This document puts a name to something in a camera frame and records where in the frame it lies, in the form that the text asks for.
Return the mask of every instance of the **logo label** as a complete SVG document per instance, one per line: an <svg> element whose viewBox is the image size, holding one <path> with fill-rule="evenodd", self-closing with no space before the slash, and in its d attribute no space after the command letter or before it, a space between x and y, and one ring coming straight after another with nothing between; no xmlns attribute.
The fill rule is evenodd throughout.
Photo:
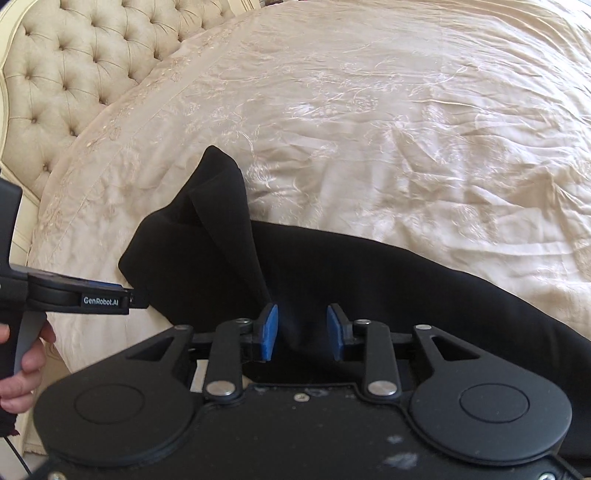
<svg viewBox="0 0 591 480"><path fill-rule="evenodd" d="M82 305L83 306L92 306L92 307L114 307L119 308L119 299L108 299L106 297L88 297L86 295L82 296Z"/></svg>

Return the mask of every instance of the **bed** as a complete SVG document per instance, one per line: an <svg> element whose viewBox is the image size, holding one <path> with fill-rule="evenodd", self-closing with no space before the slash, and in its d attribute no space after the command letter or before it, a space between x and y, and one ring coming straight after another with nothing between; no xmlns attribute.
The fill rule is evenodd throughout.
<svg viewBox="0 0 591 480"><path fill-rule="evenodd" d="M43 112L5 113L2 161L27 188L21 261L125 284L135 228L214 144L243 171L253 219L410 249L591 338L590 7L310 0L216 19L50 146L28 136ZM7 85L32 81L14 65ZM88 90L62 80L56 95ZM168 326L153 309L51 321L49 381Z"/></svg>
<svg viewBox="0 0 591 480"><path fill-rule="evenodd" d="M0 168L24 191L11 262L27 263L47 179L99 112L186 38L257 8L250 0L12 0L4 6ZM47 353L40 391L69 373L53 345ZM44 453L30 415L17 426L21 453Z"/></svg>

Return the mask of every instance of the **circular cover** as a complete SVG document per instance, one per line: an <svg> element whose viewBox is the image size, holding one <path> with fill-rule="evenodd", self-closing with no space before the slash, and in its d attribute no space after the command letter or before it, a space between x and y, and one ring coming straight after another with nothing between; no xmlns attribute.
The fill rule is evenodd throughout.
<svg viewBox="0 0 591 480"><path fill-rule="evenodd" d="M508 423L525 415L530 402L520 390L501 384L477 385L460 397L464 411L477 420Z"/></svg>
<svg viewBox="0 0 591 480"><path fill-rule="evenodd" d="M517 465L559 444L572 410L552 382L495 359L440 365L416 389L410 413L427 437L461 459Z"/></svg>
<svg viewBox="0 0 591 480"><path fill-rule="evenodd" d="M34 420L48 453L87 466L153 461L193 418L190 392L165 369L138 362L124 372L92 370L40 397Z"/></svg>

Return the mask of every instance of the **tufted headboard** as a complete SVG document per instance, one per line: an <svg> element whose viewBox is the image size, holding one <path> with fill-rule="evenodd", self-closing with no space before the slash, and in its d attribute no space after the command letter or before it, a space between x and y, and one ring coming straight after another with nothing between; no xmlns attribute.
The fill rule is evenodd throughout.
<svg viewBox="0 0 591 480"><path fill-rule="evenodd" d="M37 198L60 154L106 105L185 38L234 16L228 0L12 0L5 9L17 2L31 6L2 68L0 158Z"/></svg>

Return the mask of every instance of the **floor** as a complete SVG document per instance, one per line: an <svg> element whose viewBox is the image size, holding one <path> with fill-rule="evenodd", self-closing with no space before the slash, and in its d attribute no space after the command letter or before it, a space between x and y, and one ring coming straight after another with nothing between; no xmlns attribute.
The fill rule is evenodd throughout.
<svg viewBox="0 0 591 480"><path fill-rule="evenodd" d="M25 463L35 471L43 462L45 457L35 455L34 453L25 454ZM18 459L14 456L7 443L0 439L0 479L3 480L22 480L27 478L27 473Z"/></svg>

